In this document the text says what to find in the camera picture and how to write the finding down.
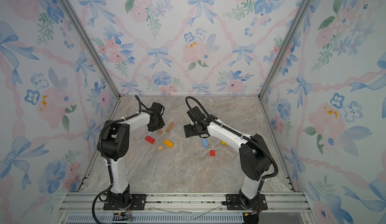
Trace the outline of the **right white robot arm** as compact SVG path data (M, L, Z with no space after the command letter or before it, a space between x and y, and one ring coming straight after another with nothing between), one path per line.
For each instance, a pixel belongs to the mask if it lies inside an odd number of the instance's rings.
M238 151L241 169L244 173L244 183L240 190L244 200L255 200L262 189L263 179L273 166L271 155L262 136L246 135L224 124L220 120L211 121L208 118L200 122L184 126L185 136L215 137L227 143Z

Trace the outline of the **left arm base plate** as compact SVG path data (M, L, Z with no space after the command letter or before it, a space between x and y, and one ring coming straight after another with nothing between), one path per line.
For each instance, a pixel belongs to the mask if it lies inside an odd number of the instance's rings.
M108 193L107 201L104 204L105 211L134 210L143 211L146 203L146 194L116 194Z

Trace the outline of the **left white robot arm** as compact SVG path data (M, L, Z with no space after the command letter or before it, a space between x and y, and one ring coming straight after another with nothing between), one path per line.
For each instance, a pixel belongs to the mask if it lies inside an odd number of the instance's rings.
M97 150L107 164L111 186L109 191L115 194L123 194L129 186L121 158L128 152L130 134L142 126L146 126L150 132L163 128L162 113L148 109L119 120L109 120L100 132Z

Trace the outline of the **red rectangular block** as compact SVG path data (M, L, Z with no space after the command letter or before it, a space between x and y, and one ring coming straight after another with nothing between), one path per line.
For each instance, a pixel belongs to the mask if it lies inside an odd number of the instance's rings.
M146 137L145 137L145 140L146 140L147 142L151 143L151 144L154 144L154 143L155 143L155 139L152 138L152 137L150 137L150 136L146 136Z

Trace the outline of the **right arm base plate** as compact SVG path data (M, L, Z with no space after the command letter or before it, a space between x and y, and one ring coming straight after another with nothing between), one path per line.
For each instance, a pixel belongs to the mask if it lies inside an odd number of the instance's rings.
M268 210L265 195L258 193L253 199L248 199L243 194L226 194L222 205L229 211L266 211Z

